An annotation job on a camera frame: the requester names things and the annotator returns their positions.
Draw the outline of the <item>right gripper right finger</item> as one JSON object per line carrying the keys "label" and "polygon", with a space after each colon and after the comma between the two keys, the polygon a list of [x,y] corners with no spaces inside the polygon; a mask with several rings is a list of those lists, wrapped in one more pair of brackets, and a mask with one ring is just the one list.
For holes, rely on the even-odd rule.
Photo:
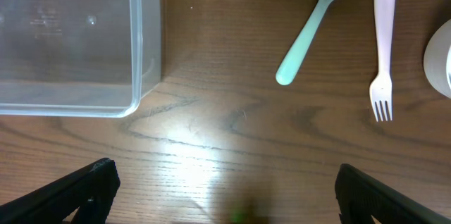
{"label": "right gripper right finger", "polygon": [[335,180],[342,224],[450,224],[450,219],[413,201],[350,164]]}

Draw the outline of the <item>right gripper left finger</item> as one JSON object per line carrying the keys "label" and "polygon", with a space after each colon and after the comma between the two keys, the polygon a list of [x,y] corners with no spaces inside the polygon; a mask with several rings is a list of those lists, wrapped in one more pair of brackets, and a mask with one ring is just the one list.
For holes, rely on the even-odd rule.
{"label": "right gripper left finger", "polygon": [[120,187],[116,164],[101,158],[1,205],[2,223],[105,223]]}

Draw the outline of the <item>white plastic bowl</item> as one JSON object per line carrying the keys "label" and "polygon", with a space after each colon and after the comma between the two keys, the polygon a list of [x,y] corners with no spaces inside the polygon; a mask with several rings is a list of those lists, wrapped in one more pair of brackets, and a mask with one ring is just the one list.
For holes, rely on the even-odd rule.
{"label": "white plastic bowl", "polygon": [[433,34],[426,46],[424,72],[431,86],[450,98],[450,20]]}

